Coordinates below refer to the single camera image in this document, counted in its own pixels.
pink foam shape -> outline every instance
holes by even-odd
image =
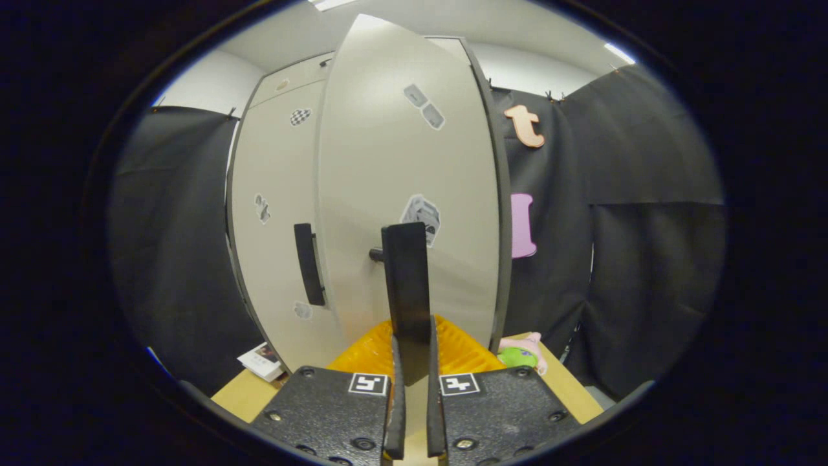
[[[529,206],[532,196],[523,193],[512,194],[512,258],[528,257],[537,252],[532,242],[529,226]]]

ceiling light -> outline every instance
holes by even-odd
[[[607,49],[608,51],[613,52],[615,55],[620,56],[621,60],[626,61],[630,65],[635,65],[635,60],[630,58],[629,55],[627,55],[626,53],[622,52],[618,47],[608,43],[608,44],[604,44],[604,48]]]
[[[355,1],[356,0],[308,0],[308,2],[313,3],[313,6],[321,12],[325,10],[330,10],[333,7],[338,7],[339,5],[345,5],[346,3],[351,3]]]

white wall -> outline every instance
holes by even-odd
[[[537,95],[552,91],[554,99],[561,92],[569,95],[598,76],[577,66],[548,56],[512,48],[470,42],[469,46],[492,86],[522,90]],[[607,72],[612,68],[607,65]]]
[[[212,51],[178,76],[155,101],[241,117],[264,70],[226,51]]]

sticker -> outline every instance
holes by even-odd
[[[405,210],[402,211],[400,223],[421,221],[426,224],[426,246],[432,247],[437,232],[440,231],[440,210],[433,202],[425,199],[422,194],[415,194],[408,199]]]
[[[270,220],[270,206],[267,204],[267,199],[261,194],[257,194],[253,198],[253,204],[256,206],[256,215],[258,215],[259,221],[262,222],[262,225],[266,224]]]
[[[296,109],[291,114],[291,126],[299,126],[311,117],[311,109]]]
[[[388,388],[388,376],[382,374],[360,374],[357,372],[351,377],[351,385],[348,387],[348,392],[385,396],[386,388]]]
[[[440,393],[443,396],[468,395],[479,391],[480,387],[474,379],[474,374],[440,376]]]
[[[308,303],[295,301],[293,303],[293,312],[302,320],[311,320],[311,317],[313,317],[313,308]]]
[[[419,87],[412,84],[402,90],[402,93],[408,98],[408,101],[414,104],[418,109],[428,103],[428,99],[422,93]]]
[[[426,119],[428,124],[430,124],[433,129],[440,130],[445,124],[443,114],[440,113],[434,104],[428,104],[422,110],[422,118]]]

black curtain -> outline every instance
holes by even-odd
[[[513,260],[505,331],[541,332],[558,357],[575,335],[570,370],[626,396],[669,368],[712,304],[725,251],[713,155],[683,105],[640,66],[563,101],[493,95],[513,192],[535,199],[538,248]],[[543,147],[516,140],[503,115],[515,104],[538,114]]]
[[[160,107],[116,168],[108,246],[128,321],[176,378],[208,396],[263,341],[229,261],[224,178],[238,119]]]

